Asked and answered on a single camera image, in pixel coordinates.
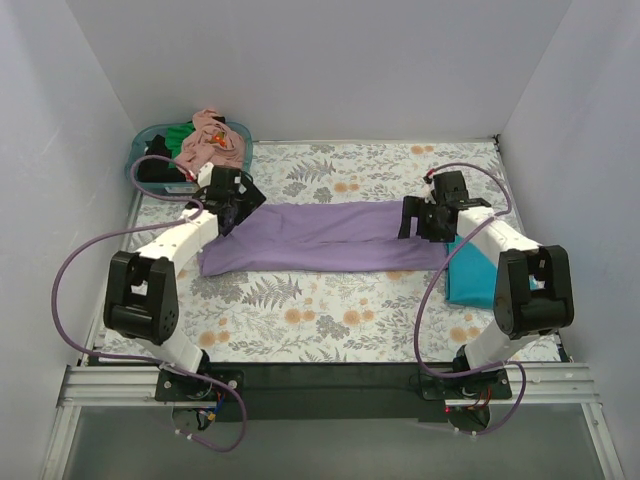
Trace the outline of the purple t shirt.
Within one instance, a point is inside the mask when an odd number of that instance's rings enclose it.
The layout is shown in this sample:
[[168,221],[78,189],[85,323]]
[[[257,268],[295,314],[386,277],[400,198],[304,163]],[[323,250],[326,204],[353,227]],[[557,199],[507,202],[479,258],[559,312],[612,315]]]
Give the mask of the purple t shirt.
[[432,271],[446,247],[397,237],[402,203],[263,205],[199,255],[203,277],[234,272]]

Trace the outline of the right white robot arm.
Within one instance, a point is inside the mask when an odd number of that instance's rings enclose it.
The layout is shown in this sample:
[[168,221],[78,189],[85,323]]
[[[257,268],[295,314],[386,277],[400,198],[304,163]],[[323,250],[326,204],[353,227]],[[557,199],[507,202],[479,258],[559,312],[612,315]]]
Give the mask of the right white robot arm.
[[512,228],[503,219],[510,207],[497,211],[488,201],[471,197],[461,166],[455,162],[426,173],[430,193],[404,198],[398,236],[472,244],[497,270],[493,320],[440,375],[471,398],[488,386],[488,371],[503,368],[536,339],[570,326],[575,311],[567,251]]

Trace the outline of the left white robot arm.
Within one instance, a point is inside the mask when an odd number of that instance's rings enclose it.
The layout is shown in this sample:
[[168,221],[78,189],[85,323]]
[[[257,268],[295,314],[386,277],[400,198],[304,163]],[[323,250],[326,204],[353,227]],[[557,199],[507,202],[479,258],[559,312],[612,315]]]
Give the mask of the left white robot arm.
[[211,392],[213,377],[200,367],[204,352],[180,326],[177,274],[266,201],[241,169],[207,166],[198,182],[200,188],[185,202],[178,222],[136,251],[112,257],[103,311],[107,329],[136,341],[160,363],[182,370],[178,387],[193,400]]

